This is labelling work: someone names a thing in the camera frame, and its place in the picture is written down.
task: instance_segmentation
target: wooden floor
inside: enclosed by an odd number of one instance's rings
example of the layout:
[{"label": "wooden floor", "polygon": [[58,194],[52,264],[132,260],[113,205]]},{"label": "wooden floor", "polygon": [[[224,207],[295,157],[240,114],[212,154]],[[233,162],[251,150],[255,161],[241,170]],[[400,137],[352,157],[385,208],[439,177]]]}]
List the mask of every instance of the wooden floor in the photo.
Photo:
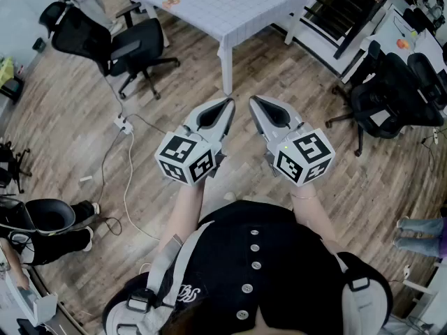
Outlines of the wooden floor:
[{"label": "wooden floor", "polygon": [[[105,0],[105,4],[113,15],[127,0]],[[154,69],[161,100],[153,99],[144,79],[136,81],[129,87],[125,109],[163,131],[173,131],[195,106],[224,96],[218,43],[176,17],[162,11],[159,15],[171,42],[165,55],[178,57],[182,65]],[[124,78],[108,80],[117,90]],[[388,280],[402,279],[403,267],[408,264],[412,266],[411,280],[425,284],[434,270],[434,259],[397,251],[392,240],[400,217],[438,216],[446,196],[447,140],[441,137],[433,148],[433,172],[428,168],[427,150],[419,144],[430,134],[429,128],[407,130],[394,140],[365,135],[363,154],[356,158],[353,122],[334,124],[330,130],[324,126],[326,119],[346,111],[342,99],[331,94],[337,78],[295,43],[285,45],[284,36],[270,27],[235,48],[233,79],[237,109],[224,149],[228,158],[217,176],[207,181],[204,213],[227,191],[240,197],[268,195],[291,206],[288,183],[274,178],[263,160],[265,143],[256,134],[248,108],[253,94],[275,97],[291,103],[314,128],[322,128],[337,152],[331,172],[316,186],[341,245]],[[25,165],[31,166],[34,175],[24,181],[23,198],[96,201],[101,191],[101,161],[117,134],[113,120],[119,110],[95,63],[47,48],[27,79],[6,130],[18,149],[31,148]],[[131,122],[135,128],[135,172],[127,205],[134,223],[160,237],[179,184],[164,179],[154,160],[163,134],[135,117]],[[114,236],[99,224],[89,253],[72,253],[38,268],[49,288],[89,334],[101,330],[103,306],[138,274],[144,262],[152,261],[156,246],[132,227],[124,211],[130,143],[131,138],[122,135],[110,152],[101,200],[102,216],[121,220],[121,235]],[[93,180],[79,182],[88,175],[93,175]],[[401,315],[411,305],[413,294],[399,283],[392,287],[395,313]]]}]

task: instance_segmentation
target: black and white marker cube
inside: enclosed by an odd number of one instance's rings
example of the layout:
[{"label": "black and white marker cube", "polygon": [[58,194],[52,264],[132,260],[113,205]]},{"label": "black and white marker cube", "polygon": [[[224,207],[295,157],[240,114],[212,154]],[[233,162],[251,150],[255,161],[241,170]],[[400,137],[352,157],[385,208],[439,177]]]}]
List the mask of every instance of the black and white marker cube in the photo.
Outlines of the black and white marker cube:
[{"label": "black and white marker cube", "polygon": [[168,132],[155,153],[164,175],[194,185],[216,167],[212,145]]},{"label": "black and white marker cube", "polygon": [[274,156],[274,167],[297,186],[323,175],[335,151],[321,129],[282,142]]}]

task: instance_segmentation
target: white table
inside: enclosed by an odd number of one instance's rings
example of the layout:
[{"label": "white table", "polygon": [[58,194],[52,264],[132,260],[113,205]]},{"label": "white table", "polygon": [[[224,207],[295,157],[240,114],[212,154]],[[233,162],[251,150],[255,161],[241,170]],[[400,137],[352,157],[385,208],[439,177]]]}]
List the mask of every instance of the white table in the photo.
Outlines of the white table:
[{"label": "white table", "polygon": [[[220,42],[217,55],[221,59],[223,91],[233,90],[233,47],[264,27],[294,13],[285,43],[292,41],[302,9],[307,0],[180,0],[164,8],[167,0],[133,0],[146,7],[150,17],[157,17],[154,6],[178,16]],[[166,34],[165,46],[169,45]]]},{"label": "white table", "polygon": [[[411,36],[411,31],[413,31],[413,28],[406,23],[404,18],[394,8],[390,8],[377,26],[376,33],[366,37],[360,44],[360,49],[364,50],[365,53],[343,77],[342,82],[346,84],[349,81],[363,59],[368,55],[367,50],[372,41],[380,43],[380,48],[383,53],[395,53],[405,63],[410,54],[421,52],[428,58],[436,73],[442,70],[447,72],[447,66],[442,57],[442,48],[432,34],[426,29],[418,35],[416,43],[414,43],[415,38]],[[410,50],[398,48],[397,40],[400,38],[410,42]]]}]

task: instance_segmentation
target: forearm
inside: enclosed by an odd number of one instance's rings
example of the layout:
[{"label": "forearm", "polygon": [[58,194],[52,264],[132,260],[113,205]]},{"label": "forearm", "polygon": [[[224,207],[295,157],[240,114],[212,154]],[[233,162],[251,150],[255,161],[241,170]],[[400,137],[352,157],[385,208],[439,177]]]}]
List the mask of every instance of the forearm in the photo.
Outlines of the forearm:
[{"label": "forearm", "polygon": [[160,239],[159,251],[163,249],[174,235],[177,235],[185,242],[189,235],[197,229],[200,211],[202,210],[204,190],[205,179],[195,186],[182,185],[180,187],[173,212]]},{"label": "forearm", "polygon": [[9,244],[7,239],[0,239],[1,249],[3,249],[3,253],[5,254],[6,259],[11,267],[11,270],[14,274],[19,278],[24,276],[24,272],[22,269],[22,265],[20,264],[19,257],[17,253],[14,251],[13,247]]},{"label": "forearm", "polygon": [[293,212],[296,221],[318,233],[326,241],[337,241],[328,214],[320,203],[313,184],[291,187]]}]

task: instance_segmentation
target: bracelet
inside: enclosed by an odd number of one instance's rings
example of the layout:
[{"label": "bracelet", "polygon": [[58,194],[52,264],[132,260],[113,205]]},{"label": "bracelet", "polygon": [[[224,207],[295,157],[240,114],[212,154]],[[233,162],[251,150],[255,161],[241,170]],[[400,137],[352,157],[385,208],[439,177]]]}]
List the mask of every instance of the bracelet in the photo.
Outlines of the bracelet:
[{"label": "bracelet", "polygon": [[309,198],[301,198],[300,196],[297,196],[297,195],[295,195],[295,194],[293,194],[293,193],[291,193],[291,195],[292,195],[293,197],[295,197],[295,198],[299,198],[300,200],[309,200],[309,199],[311,199],[311,198],[316,198],[316,197],[317,197],[317,194],[315,194],[314,196],[310,196]]}]

